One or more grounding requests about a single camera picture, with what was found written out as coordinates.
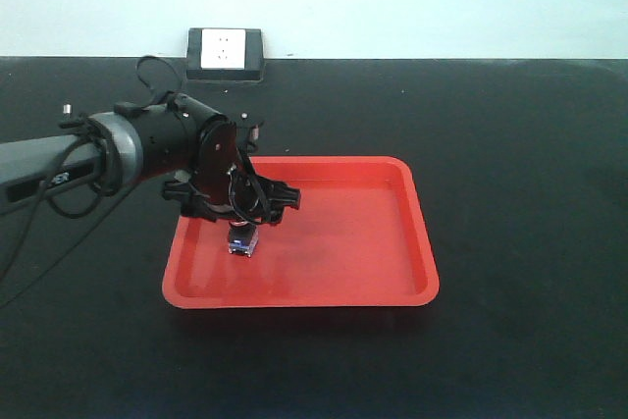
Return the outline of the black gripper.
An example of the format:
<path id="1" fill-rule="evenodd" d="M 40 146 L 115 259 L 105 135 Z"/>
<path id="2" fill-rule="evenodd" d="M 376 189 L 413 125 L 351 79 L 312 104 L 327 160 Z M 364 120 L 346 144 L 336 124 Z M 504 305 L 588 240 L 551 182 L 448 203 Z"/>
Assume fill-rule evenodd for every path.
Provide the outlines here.
<path id="1" fill-rule="evenodd" d="M 206 125 L 187 169 L 188 178 L 164 182 L 163 198 L 179 202 L 181 214 L 188 218 L 279 224 L 287 208 L 299 208 L 301 193 L 256 172 L 250 154 L 258 149 L 262 125 L 261 119 L 244 113 Z"/>

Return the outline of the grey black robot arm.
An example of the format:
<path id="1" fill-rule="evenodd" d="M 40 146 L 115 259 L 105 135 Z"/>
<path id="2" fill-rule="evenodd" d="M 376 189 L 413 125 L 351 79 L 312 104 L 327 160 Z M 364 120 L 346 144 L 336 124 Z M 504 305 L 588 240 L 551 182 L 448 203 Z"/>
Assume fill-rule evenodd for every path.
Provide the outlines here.
<path id="1" fill-rule="evenodd" d="M 162 195 L 188 218 L 277 225 L 300 192 L 258 175 L 249 158 L 258 123 L 232 119 L 184 93 L 148 106 L 69 119 L 64 134 L 1 146 L 1 212 L 9 214 L 80 185 L 113 196 L 172 172 Z"/>

